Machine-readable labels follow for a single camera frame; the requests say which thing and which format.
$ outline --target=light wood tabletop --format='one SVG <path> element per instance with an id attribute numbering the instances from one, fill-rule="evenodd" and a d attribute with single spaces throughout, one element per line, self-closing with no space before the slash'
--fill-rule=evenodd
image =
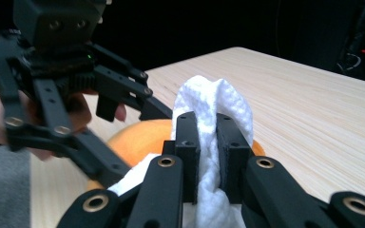
<path id="1" fill-rule="evenodd" d="M 309 194 L 328 201 L 336 191 L 365 195 L 365 82 L 241 47 L 147 71 L 154 96 L 173 107 L 180 86 L 201 75 L 227 80 L 250 104 L 255 140 Z M 94 112 L 97 97 L 86 96 Z M 104 141 L 138 121 L 94 117 Z M 86 191 L 85 176 L 67 159 L 31 159 L 31 226 L 55 227 Z"/>

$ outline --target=dark background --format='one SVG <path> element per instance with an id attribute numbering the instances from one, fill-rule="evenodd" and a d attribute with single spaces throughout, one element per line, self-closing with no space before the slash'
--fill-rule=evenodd
<path id="1" fill-rule="evenodd" d="M 114 0 L 92 41 L 143 70 L 244 47 L 365 80 L 365 0 Z"/>

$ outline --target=robotic hand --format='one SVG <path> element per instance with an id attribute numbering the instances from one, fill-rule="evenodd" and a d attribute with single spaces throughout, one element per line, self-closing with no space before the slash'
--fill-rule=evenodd
<path id="1" fill-rule="evenodd" d="M 118 104 L 142 111 L 141 120 L 171 118 L 171 110 L 152 96 L 147 74 L 89 42 L 106 4 L 15 0 L 13 19 L 20 30 L 0 35 L 0 98 L 10 149 L 51 150 L 103 186 L 120 180 L 129 167 L 89 130 L 72 134 L 67 98 L 97 91 L 96 115 L 111 122 Z M 27 120 L 18 90 L 40 106 L 43 124 Z"/>

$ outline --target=human hand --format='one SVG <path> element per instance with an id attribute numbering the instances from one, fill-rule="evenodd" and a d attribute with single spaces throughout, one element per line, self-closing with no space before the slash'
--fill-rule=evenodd
<path id="1" fill-rule="evenodd" d="M 38 124 L 41 122 L 37 115 L 37 104 L 31 101 L 24 93 L 20 93 L 20 98 L 26 113 L 29 115 L 29 119 Z M 69 119 L 73 126 L 73 132 L 78 133 L 86 129 L 86 125 L 91 121 L 91 113 L 88 109 L 85 97 L 82 93 L 75 93 L 69 97 L 68 103 L 70 104 L 68 109 Z M 0 101 L 0 144 L 6 144 L 6 132 L 3 123 L 4 107 Z M 115 118 L 119 121 L 124 121 L 126 117 L 126 110 L 123 104 L 117 107 L 115 112 Z M 41 149 L 31 149 L 31 152 L 36 155 L 40 160 L 46 160 L 51 157 L 52 152 Z"/>

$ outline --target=white cloth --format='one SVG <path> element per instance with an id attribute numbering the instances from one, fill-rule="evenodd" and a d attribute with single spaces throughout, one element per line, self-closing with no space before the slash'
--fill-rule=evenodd
<path id="1" fill-rule="evenodd" d="M 202 76 L 189 79 L 179 90 L 173 110 L 172 140 L 175 140 L 177 117 L 194 111 L 201 144 L 198 204 L 186 203 L 183 207 L 185 228 L 236 228 L 245 227 L 240 215 L 240 206 L 231 205 L 220 190 L 219 151 L 216 136 L 216 114 L 234 119 L 247 142 L 253 143 L 252 111 L 241 95 L 220 79 L 210 82 Z M 126 176 L 109 187 L 118 195 L 143 181 L 150 161 L 157 155 L 149 154 Z"/>

